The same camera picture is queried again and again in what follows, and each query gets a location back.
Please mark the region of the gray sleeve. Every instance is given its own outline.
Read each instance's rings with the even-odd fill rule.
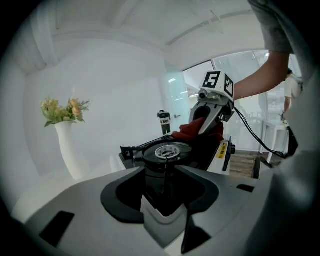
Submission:
[[[292,54],[293,50],[291,44],[280,25],[276,14],[268,7],[267,1],[248,0],[248,2],[260,22],[265,49]]]

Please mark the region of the yellow label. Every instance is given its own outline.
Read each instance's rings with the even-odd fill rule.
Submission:
[[[228,147],[228,143],[223,143],[216,157],[219,159],[224,159],[227,152],[227,147]]]

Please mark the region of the wooden floor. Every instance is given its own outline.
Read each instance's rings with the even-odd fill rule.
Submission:
[[[259,152],[236,150],[235,154],[232,154],[230,159],[230,175],[251,178],[254,161],[257,157],[264,157],[267,159],[268,153],[260,154]],[[273,155],[271,164],[276,166],[281,163],[281,160],[280,157]]]

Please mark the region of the white ceiling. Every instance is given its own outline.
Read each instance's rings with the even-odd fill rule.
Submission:
[[[126,0],[59,0],[61,25],[76,22],[103,22],[110,26],[114,15]]]
[[[216,22],[219,26],[205,28],[221,33],[224,18],[250,11],[247,0],[51,0],[27,19],[14,55],[30,74],[57,64],[55,42],[103,34],[168,57],[174,42],[191,31]]]
[[[122,17],[121,26],[142,30],[162,45],[208,20],[251,9],[248,0],[58,0],[58,29],[78,22],[99,22],[112,28],[129,2],[131,9]]]

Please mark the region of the thermos bottle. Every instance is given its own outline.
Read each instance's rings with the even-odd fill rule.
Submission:
[[[165,112],[163,110],[160,110],[158,113],[158,118],[160,118],[160,124],[161,124],[161,128],[162,128],[162,133],[163,135],[166,135],[168,133],[171,132],[170,129],[170,113],[169,112]]]

